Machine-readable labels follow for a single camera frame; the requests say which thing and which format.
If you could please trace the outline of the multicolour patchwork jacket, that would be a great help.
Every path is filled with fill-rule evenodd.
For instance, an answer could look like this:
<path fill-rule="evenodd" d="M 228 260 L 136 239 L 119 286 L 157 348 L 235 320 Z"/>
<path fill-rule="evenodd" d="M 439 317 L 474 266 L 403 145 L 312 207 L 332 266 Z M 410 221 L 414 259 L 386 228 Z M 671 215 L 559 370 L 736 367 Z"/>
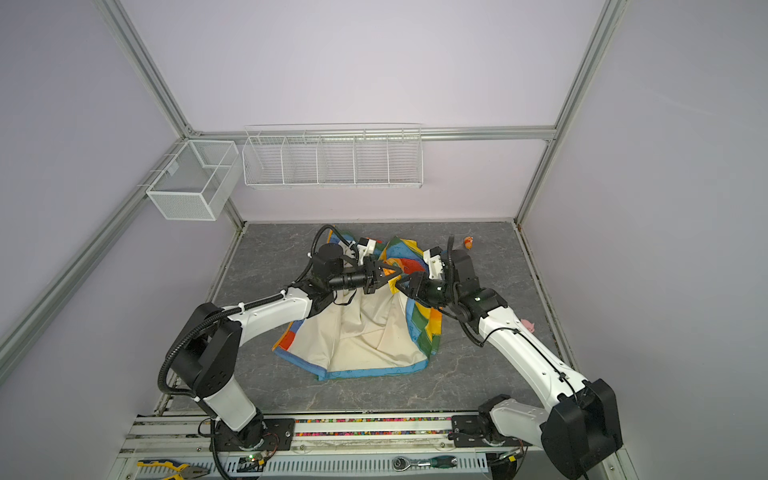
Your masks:
<path fill-rule="evenodd" d="M 320 381 L 410 374 L 438 352 L 443 315 L 395 282 L 371 294 L 339 292 L 322 313 L 289 324 L 273 352 Z"/>

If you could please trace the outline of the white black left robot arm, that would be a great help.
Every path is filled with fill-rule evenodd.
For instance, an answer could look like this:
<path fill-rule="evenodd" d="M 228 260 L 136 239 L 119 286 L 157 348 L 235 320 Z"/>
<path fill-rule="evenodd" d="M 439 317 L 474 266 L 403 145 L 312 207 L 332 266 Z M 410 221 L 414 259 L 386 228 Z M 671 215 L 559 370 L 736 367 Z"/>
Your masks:
<path fill-rule="evenodd" d="M 222 434 L 241 450 L 261 446 L 267 436 L 263 414 L 235 378 L 239 349 L 269 330 L 319 315 L 338 293 L 372 294 L 403 273 L 354 246 L 350 250 L 348 256 L 339 243 L 322 245 L 296 280 L 266 298 L 196 307 L 165 354 L 158 389 L 192 399 L 211 419 L 212 438 Z"/>

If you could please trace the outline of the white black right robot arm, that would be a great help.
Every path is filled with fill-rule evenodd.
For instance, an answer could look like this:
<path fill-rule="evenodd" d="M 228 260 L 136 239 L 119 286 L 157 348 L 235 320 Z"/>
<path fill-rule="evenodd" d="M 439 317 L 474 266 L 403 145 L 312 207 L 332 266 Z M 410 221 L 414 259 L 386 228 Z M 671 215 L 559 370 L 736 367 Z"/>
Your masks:
<path fill-rule="evenodd" d="M 538 340 L 499 293 L 482 286 L 467 252 L 441 251 L 427 264 L 427 271 L 403 275 L 396 288 L 457 320 L 477 346 L 494 347 L 541 403 L 493 404 L 488 417 L 499 434 L 541 448 L 567 479 L 587 478 L 622 448 L 617 397 L 606 381 L 588 380 Z"/>

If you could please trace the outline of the small pink toy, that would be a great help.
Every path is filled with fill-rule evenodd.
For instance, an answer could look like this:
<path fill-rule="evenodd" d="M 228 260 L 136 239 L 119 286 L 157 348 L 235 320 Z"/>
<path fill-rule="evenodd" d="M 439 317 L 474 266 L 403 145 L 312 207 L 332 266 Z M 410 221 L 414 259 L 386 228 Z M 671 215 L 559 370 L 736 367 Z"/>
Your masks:
<path fill-rule="evenodd" d="M 521 319 L 521 323 L 529 332 L 531 333 L 535 332 L 535 325 L 532 322 L 526 319 Z"/>

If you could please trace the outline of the small white mesh basket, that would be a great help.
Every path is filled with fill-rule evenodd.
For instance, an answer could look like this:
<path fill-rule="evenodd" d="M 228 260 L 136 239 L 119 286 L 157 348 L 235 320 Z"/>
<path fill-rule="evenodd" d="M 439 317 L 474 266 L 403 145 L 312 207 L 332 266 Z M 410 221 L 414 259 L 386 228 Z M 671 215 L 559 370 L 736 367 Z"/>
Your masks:
<path fill-rule="evenodd" d="M 149 184 L 147 195 L 167 220 L 215 221 L 241 175 L 235 142 L 187 140 Z"/>

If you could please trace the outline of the green circuit board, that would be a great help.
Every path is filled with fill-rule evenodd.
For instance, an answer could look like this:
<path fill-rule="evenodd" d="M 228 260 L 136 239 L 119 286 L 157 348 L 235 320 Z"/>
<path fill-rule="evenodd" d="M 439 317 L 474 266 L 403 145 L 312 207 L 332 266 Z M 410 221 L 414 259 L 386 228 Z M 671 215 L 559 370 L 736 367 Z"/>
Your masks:
<path fill-rule="evenodd" d="M 260 473 L 264 470 L 266 460 L 261 457 L 247 456 L 238 460 L 238 473 Z"/>

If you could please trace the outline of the green handled ratchet wrench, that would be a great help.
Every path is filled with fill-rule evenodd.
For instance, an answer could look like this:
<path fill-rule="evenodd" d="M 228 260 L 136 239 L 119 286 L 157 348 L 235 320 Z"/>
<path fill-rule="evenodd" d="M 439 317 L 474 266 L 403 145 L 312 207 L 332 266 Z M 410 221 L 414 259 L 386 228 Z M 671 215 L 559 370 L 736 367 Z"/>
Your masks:
<path fill-rule="evenodd" d="M 458 458 L 452 455 L 440 455 L 425 459 L 411 459 L 398 456 L 393 459 L 392 467 L 397 472 L 410 469 L 450 469 L 458 466 Z"/>

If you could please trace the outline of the yellow handled pliers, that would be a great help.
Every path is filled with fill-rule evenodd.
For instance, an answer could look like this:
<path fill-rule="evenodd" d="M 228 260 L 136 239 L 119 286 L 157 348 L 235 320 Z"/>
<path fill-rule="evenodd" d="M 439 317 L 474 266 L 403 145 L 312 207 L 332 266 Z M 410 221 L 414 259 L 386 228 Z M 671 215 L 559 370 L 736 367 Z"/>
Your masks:
<path fill-rule="evenodd" d="M 140 468 L 165 468 L 172 472 L 168 479 L 176 480 L 199 479 L 210 473 L 210 470 L 207 468 L 170 459 L 144 459 L 139 460 L 136 465 Z"/>

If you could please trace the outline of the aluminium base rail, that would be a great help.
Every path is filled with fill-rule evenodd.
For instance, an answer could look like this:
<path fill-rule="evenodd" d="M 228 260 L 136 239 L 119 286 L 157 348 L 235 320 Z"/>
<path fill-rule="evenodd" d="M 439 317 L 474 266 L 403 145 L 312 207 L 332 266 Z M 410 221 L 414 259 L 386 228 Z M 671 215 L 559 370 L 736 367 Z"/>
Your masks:
<path fill-rule="evenodd" d="M 170 459 L 210 470 L 207 479 L 559 479 L 544 451 L 515 437 L 494 441 L 473 411 L 277 414 L 252 450 L 225 437 L 213 444 L 204 416 L 166 415 L 134 421 L 108 476 L 168 479 L 165 468 L 140 468 L 144 459 Z M 458 458 L 450 469 L 397 472 L 398 456 Z M 260 473 L 238 473 L 241 457 L 266 460 Z"/>

